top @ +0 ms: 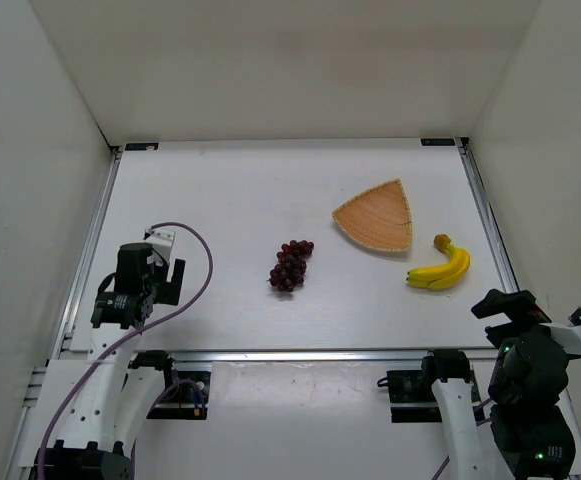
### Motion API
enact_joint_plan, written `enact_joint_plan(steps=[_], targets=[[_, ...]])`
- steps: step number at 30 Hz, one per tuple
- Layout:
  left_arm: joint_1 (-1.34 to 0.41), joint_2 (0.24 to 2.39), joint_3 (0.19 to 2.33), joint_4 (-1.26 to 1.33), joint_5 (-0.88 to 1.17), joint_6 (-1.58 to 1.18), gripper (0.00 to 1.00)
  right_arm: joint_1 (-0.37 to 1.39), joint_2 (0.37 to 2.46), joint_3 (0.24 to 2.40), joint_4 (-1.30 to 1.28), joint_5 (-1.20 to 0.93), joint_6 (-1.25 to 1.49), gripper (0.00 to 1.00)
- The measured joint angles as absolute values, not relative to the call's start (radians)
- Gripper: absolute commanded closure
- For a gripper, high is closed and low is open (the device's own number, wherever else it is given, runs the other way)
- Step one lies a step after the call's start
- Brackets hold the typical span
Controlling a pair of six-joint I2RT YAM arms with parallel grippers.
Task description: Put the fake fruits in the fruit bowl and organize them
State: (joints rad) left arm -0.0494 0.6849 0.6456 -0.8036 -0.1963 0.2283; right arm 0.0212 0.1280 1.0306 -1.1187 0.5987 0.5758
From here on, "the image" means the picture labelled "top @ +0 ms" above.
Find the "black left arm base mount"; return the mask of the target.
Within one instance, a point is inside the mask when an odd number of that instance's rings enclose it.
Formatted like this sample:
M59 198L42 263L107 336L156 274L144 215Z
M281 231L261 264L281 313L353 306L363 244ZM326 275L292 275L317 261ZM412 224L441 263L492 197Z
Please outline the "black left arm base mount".
M206 420L209 410L211 372L178 370L173 357L162 350L138 353L130 361L131 370L148 369L158 372L160 392L147 418L160 420Z

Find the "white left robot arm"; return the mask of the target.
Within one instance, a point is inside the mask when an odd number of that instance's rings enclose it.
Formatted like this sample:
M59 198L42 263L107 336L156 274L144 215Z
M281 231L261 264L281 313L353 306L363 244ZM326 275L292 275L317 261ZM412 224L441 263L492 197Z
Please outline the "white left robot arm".
M131 479L131 450L157 396L173 383L164 351L136 350L156 305L176 306L185 262L171 231L122 245L99 285L86 370L53 415L34 467L39 479Z

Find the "yellow fake banana bunch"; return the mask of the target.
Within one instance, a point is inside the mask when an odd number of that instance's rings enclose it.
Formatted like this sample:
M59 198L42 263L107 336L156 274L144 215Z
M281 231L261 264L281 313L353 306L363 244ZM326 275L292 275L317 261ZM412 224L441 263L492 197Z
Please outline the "yellow fake banana bunch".
M406 283L414 288L442 291L459 284L471 266L471 256L463 248L452 243L446 234L438 234L434 247L447 258L447 262L436 266L419 267L407 272Z

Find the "dark red fake grapes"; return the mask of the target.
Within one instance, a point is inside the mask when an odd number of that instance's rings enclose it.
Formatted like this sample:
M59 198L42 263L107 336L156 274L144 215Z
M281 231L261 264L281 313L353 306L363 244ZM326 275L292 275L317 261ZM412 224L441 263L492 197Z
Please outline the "dark red fake grapes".
M291 240L281 245L276 253L277 262L269 272L270 287L281 294L291 294L305 283L307 259L312 255L314 243Z

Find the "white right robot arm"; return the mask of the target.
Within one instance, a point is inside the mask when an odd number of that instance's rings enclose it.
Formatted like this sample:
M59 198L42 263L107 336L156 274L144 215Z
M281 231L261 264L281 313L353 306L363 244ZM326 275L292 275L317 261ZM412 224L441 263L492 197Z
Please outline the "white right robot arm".
M568 384L571 355L527 290L492 289L471 309L507 322L486 328L497 350L488 386L494 442L516 479L568 477L576 453L573 434L558 406ZM436 349L422 361L424 384L438 405L453 479L489 479L471 400L471 367L459 350Z

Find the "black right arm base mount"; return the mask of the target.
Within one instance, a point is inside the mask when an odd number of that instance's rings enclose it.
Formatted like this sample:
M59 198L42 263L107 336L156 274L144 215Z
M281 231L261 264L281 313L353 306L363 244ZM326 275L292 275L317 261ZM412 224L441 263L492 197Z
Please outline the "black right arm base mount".
M391 422L440 423L441 413L432 392L433 382L457 378L467 381L469 400L476 421L485 419L474 369L463 351L454 349L430 350L418 370L388 370L377 381L379 389L386 389L390 404Z

